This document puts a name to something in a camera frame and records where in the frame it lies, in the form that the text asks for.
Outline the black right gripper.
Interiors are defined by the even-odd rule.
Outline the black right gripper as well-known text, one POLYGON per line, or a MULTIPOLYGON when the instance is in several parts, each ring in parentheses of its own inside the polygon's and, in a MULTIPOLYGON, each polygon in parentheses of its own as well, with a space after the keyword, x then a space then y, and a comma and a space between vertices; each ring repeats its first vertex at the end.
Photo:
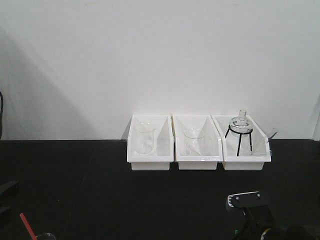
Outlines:
POLYGON ((260 191, 261 202, 258 206, 246 207, 239 210, 245 217, 243 227, 235 233, 234 240, 265 240, 267 233, 275 227, 275 218, 268 206, 270 196, 260 191))

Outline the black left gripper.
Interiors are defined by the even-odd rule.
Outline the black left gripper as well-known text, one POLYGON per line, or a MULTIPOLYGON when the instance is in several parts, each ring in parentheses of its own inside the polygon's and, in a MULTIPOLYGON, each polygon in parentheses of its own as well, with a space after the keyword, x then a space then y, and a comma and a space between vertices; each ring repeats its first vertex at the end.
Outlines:
POLYGON ((19 192, 19 182, 9 181, 0 186, 0 219, 9 220, 11 216, 12 207, 3 206, 3 204, 15 197, 19 192))

